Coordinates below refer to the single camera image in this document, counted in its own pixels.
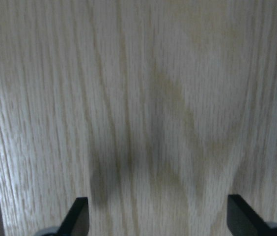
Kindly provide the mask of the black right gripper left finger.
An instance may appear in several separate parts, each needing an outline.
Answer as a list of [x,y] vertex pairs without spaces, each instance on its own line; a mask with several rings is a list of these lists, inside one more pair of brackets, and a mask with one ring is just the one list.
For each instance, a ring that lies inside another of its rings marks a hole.
[[87,197],[78,197],[61,223],[57,236],[87,236],[90,228]]

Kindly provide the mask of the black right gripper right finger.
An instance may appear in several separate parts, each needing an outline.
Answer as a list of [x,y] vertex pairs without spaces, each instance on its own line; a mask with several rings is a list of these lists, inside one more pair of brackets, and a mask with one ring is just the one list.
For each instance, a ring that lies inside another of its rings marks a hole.
[[227,197],[227,227],[233,236],[276,235],[276,232],[237,194]]

